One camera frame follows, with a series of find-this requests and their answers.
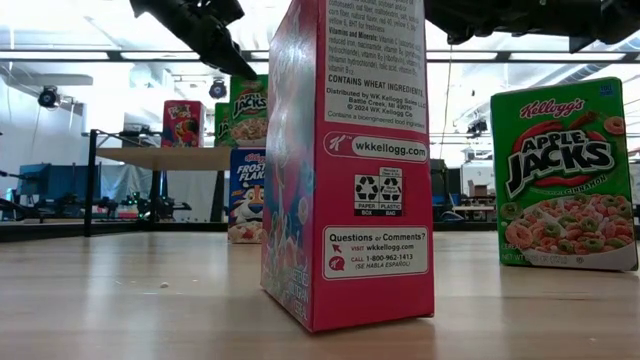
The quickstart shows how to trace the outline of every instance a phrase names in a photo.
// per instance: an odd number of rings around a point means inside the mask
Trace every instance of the cardboard shelf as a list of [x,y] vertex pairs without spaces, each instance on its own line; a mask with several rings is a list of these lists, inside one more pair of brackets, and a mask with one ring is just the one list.
[[104,148],[96,155],[150,170],[229,170],[231,148]]

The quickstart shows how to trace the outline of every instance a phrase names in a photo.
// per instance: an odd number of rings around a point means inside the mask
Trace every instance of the black metal frame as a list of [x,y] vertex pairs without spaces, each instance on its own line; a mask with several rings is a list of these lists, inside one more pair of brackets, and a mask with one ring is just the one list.
[[[88,176],[87,176],[87,193],[84,206],[84,225],[83,235],[85,237],[91,237],[96,234],[94,228],[97,225],[93,222],[93,183],[95,182],[95,168],[97,150],[107,139],[113,138],[121,141],[126,141],[137,147],[142,147],[140,143],[136,143],[130,139],[120,136],[119,134],[111,134],[102,130],[92,129],[89,134],[89,161],[88,164]],[[105,137],[105,139],[98,144],[98,137]],[[213,206],[211,207],[211,220],[210,223],[159,223],[156,221],[157,215],[157,199],[160,197],[160,177],[162,172],[153,170],[151,178],[151,189],[149,191],[149,219],[137,220],[131,222],[133,226],[127,231],[211,231],[211,232],[225,232],[227,231],[227,224],[222,223],[222,211],[224,205],[224,171],[218,171],[216,177],[216,185],[214,189]]]

